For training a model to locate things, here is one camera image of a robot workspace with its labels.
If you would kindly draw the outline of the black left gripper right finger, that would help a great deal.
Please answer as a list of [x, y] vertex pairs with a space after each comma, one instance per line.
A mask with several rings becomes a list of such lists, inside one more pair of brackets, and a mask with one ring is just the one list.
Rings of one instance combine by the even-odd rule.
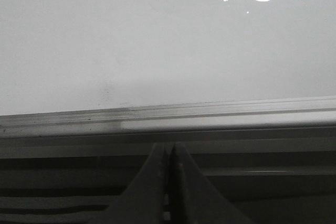
[[170, 156], [172, 223], [253, 223], [202, 174], [181, 143]]

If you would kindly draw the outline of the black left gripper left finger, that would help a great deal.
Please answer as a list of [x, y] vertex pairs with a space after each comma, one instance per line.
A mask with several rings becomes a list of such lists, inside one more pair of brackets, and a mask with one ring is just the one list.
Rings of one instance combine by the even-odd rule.
[[135, 178], [98, 223], [170, 223], [165, 200], [172, 144], [155, 143]]

